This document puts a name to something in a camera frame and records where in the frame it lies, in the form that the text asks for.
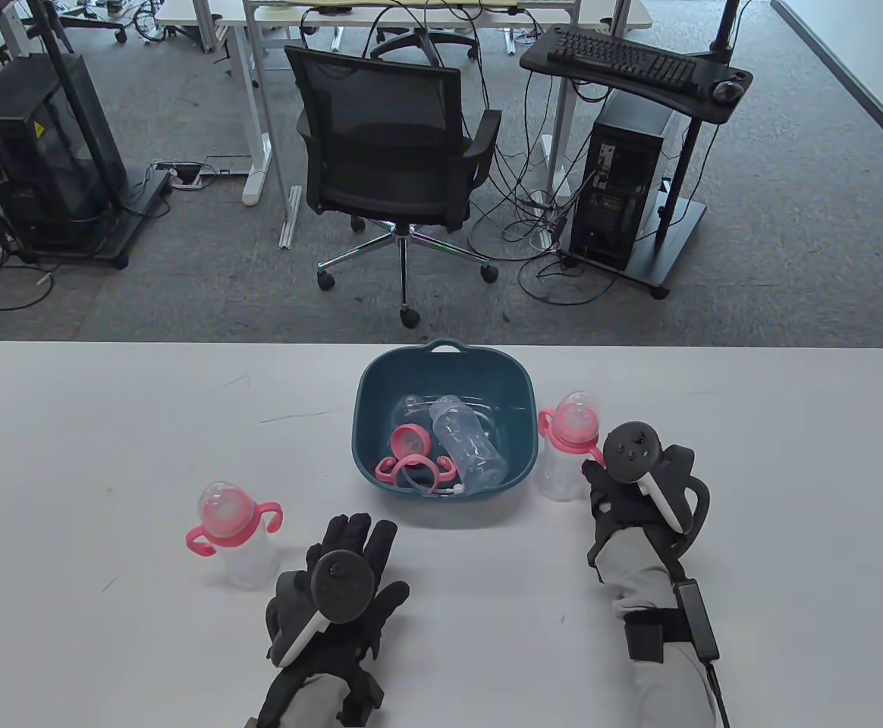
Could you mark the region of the person's left hand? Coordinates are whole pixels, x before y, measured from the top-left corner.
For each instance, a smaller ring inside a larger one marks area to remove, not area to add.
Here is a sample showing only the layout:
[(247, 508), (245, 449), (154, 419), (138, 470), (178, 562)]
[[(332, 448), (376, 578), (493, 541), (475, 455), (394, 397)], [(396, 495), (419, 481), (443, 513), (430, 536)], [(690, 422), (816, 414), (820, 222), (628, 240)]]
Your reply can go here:
[(386, 621), (406, 602), (410, 586), (382, 586), (398, 531), (368, 513), (331, 519), (306, 568), (281, 573), (266, 620), (267, 658), (282, 673), (348, 675), (367, 655), (378, 657)]

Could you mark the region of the person's right hand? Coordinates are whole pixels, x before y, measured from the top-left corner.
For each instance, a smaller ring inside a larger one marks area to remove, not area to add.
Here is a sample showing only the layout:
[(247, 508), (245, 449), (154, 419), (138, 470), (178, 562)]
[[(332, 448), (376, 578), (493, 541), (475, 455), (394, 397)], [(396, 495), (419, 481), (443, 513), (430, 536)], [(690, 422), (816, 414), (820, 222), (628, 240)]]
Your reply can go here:
[(588, 565), (593, 566), (604, 548), (617, 532), (640, 527), (650, 544), (657, 547), (661, 557), (673, 556), (675, 541), (680, 537), (671, 528), (650, 496), (640, 492), (636, 483), (615, 481), (596, 461), (583, 462), (583, 475), (590, 485), (590, 510), (595, 521), (595, 541), (587, 554)]

